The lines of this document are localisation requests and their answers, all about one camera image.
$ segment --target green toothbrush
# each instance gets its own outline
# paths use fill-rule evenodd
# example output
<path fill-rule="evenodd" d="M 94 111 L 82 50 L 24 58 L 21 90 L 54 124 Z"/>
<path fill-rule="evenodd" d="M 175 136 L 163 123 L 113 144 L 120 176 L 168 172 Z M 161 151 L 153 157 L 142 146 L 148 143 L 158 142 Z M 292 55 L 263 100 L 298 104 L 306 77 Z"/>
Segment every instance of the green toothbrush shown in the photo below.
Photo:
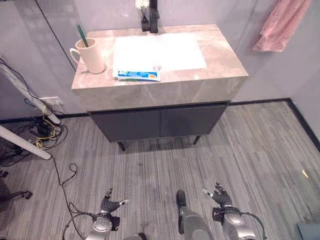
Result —
<path fill-rule="evenodd" d="M 84 35 L 84 32 L 83 32 L 82 29 L 81 29 L 80 24 L 77 24 L 76 27 L 78 28 L 78 31 L 79 31 L 79 33 L 80 33 L 80 36 L 81 36 L 81 38 L 82 38 L 82 41 L 83 41 L 84 45 L 88 48 L 89 45 L 88 45 L 88 43 L 87 43 L 86 37 L 85 37 L 85 35 Z"/>

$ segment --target white pole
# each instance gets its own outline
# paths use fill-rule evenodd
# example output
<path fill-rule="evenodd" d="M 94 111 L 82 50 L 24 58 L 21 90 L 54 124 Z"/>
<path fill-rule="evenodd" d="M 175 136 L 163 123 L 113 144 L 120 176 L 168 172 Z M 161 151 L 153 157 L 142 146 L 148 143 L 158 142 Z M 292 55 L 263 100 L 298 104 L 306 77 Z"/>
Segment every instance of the white pole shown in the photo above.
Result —
<path fill-rule="evenodd" d="M 7 139 L 8 141 L 12 142 L 15 145 L 18 145 L 19 147 L 43 158 L 46 160 L 49 160 L 51 158 L 51 155 L 43 151 L 42 149 L 36 147 L 35 145 L 31 144 L 30 142 L 24 140 L 22 137 L 19 137 L 12 131 L 9 131 L 5 127 L 0 125 L 0 137 Z"/>
<path fill-rule="evenodd" d="M 16 89 L 20 91 L 31 103 L 33 103 L 44 115 L 46 115 L 53 123 L 60 124 L 61 121 L 59 118 L 56 117 L 48 107 L 39 99 L 31 96 L 27 91 L 27 86 L 25 86 L 17 76 L 8 68 L 6 65 L 0 64 L 0 67 L 4 70 L 2 71 L 9 81 L 15 86 Z"/>

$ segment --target towel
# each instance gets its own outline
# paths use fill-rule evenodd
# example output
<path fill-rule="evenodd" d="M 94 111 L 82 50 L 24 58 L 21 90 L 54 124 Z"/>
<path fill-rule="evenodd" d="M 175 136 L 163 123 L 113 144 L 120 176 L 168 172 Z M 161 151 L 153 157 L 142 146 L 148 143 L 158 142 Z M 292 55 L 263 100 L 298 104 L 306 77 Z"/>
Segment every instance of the towel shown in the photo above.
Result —
<path fill-rule="evenodd" d="M 281 53 L 295 33 L 310 3 L 311 0 L 279 0 L 264 23 L 260 32 L 262 37 L 253 50 Z"/>

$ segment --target dark gray cabinet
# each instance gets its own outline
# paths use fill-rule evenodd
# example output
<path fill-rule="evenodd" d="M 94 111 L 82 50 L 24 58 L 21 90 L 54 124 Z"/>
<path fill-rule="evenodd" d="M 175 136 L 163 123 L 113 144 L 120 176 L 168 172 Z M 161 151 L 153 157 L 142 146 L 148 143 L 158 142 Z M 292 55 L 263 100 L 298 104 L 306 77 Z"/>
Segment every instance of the dark gray cabinet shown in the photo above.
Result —
<path fill-rule="evenodd" d="M 90 115 L 110 142 L 160 137 L 158 110 L 91 112 Z"/>
<path fill-rule="evenodd" d="M 161 110 L 160 137 L 209 134 L 225 108 L 218 104 Z"/>
<path fill-rule="evenodd" d="M 90 112 L 110 142 L 207 135 L 223 114 L 227 102 L 184 106 Z"/>

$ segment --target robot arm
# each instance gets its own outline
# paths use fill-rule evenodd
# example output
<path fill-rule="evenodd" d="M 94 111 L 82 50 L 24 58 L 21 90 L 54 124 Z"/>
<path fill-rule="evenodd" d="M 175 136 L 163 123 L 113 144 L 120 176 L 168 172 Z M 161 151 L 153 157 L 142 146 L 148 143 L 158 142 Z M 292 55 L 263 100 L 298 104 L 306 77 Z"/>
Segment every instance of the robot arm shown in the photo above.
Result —
<path fill-rule="evenodd" d="M 109 201 L 112 188 L 110 188 L 101 202 L 101 212 L 92 225 L 92 231 L 85 240 L 108 240 L 111 231 L 117 231 L 120 224 L 120 218 L 112 216 L 111 213 L 120 206 L 127 204 L 129 199 L 122 201 Z"/>
<path fill-rule="evenodd" d="M 239 209 L 233 207 L 232 200 L 220 183 L 216 183 L 217 190 L 214 193 L 206 189 L 202 192 L 220 204 L 214 207 L 212 217 L 214 221 L 221 222 L 223 231 L 228 235 L 230 240 L 257 240 L 254 232 L 248 227 L 245 219 L 238 213 Z"/>

